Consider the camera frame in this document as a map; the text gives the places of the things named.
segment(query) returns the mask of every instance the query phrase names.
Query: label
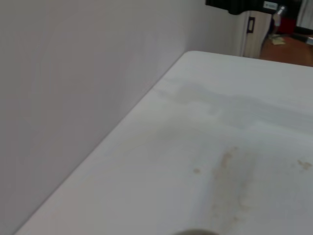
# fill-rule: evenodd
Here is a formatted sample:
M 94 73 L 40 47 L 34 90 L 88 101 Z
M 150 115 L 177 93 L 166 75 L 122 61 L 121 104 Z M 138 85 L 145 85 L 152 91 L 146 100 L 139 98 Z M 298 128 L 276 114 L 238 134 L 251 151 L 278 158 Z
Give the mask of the label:
M 271 10 L 277 10 L 278 4 L 270 1 L 265 1 L 263 7 Z

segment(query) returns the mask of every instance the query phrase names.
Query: white table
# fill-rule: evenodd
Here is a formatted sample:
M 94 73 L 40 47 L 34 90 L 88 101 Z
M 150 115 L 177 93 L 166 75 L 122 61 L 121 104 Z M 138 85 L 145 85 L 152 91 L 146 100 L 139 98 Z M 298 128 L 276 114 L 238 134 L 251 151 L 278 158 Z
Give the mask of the white table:
M 18 235 L 311 235 L 313 69 L 188 52 Z

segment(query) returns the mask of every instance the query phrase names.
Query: red object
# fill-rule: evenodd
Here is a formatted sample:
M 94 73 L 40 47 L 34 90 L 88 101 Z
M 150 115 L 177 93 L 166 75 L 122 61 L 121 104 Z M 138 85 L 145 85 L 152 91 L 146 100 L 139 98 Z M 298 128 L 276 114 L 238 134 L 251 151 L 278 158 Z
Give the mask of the red object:
M 294 28 L 296 27 L 297 20 L 289 19 L 289 18 L 282 18 L 282 22 L 280 27 L 278 28 L 279 33 L 283 34 L 292 34 Z

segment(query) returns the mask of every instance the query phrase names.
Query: wall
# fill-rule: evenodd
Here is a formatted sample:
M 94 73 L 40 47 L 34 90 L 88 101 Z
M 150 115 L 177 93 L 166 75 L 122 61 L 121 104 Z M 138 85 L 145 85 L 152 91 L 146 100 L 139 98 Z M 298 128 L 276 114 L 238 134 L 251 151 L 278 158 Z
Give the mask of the wall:
M 12 234 L 188 50 L 232 54 L 203 0 L 2 0 L 0 234 Z

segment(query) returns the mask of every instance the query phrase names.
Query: wooden floor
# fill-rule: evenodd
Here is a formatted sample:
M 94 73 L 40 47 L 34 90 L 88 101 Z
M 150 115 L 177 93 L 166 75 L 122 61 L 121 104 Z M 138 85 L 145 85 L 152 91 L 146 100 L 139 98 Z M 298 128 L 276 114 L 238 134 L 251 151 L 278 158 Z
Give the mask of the wooden floor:
M 260 59 L 313 67 L 313 47 L 290 37 L 284 37 L 285 45 L 264 42 Z

